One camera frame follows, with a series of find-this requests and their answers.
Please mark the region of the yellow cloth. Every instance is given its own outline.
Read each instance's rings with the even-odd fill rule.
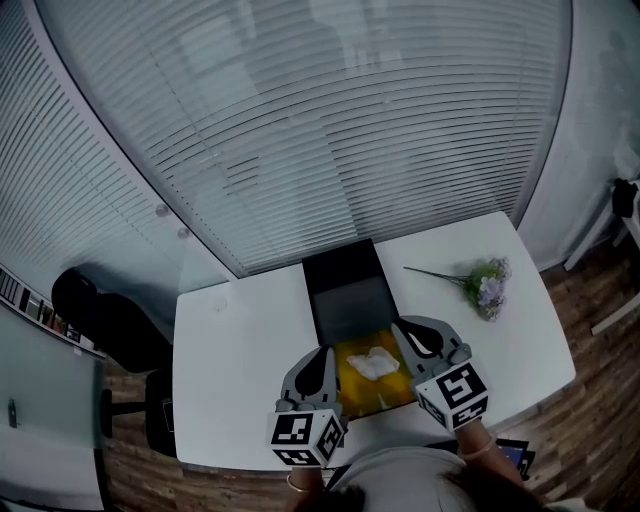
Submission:
[[[400,363],[398,371],[380,377],[377,381],[370,381],[348,363],[349,356],[366,356],[373,347],[387,350]],[[345,416],[350,419],[360,418],[415,400],[410,388],[411,374],[389,329],[338,343],[333,348],[340,379],[338,401],[342,404]]]

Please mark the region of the flower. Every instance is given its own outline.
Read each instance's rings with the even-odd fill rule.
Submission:
[[[478,263],[466,276],[448,276],[426,270],[405,267],[434,277],[446,279],[464,290],[469,302],[480,317],[494,322],[506,303],[505,285],[511,277],[511,267],[507,258],[492,258]]]
[[[495,277],[483,277],[480,280],[480,288],[478,290],[478,305],[488,306],[491,302],[499,300],[504,293],[504,281],[500,281]]]

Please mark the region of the person's arm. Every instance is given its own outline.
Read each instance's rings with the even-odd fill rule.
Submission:
[[[461,454],[470,455],[482,451],[473,460],[466,461],[468,465],[483,467],[511,480],[520,487],[524,487],[520,473],[500,451],[495,442],[491,441],[491,435],[480,420],[467,423],[456,430],[455,434]],[[491,444],[490,448],[484,451],[489,443]]]
[[[289,476],[289,481],[292,486],[304,491],[289,489],[287,504],[284,508],[285,512],[294,512],[296,509],[306,510],[310,508],[324,490],[322,472],[318,468],[294,468]]]

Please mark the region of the flower stem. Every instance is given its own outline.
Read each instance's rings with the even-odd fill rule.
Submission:
[[[438,274],[437,272],[429,272],[428,270],[420,270],[419,268],[404,267],[407,270],[413,270],[414,272],[421,272],[422,274],[428,274],[433,277],[439,277],[440,279],[446,279],[447,281],[462,286],[469,276],[448,276],[445,274]]]

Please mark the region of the wristband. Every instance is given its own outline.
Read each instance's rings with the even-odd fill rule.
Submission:
[[[291,475],[287,475],[287,485],[296,492],[311,492],[311,489],[303,489],[291,482]]]
[[[465,462],[474,461],[474,460],[479,459],[480,457],[482,457],[489,450],[491,450],[491,447],[494,445],[494,443],[495,443],[495,439],[494,439],[493,436],[491,436],[491,439],[489,439],[489,442],[486,444],[486,446],[480,448],[476,452],[473,452],[473,453],[462,453],[460,451],[460,448],[458,448],[458,457],[460,457]]]

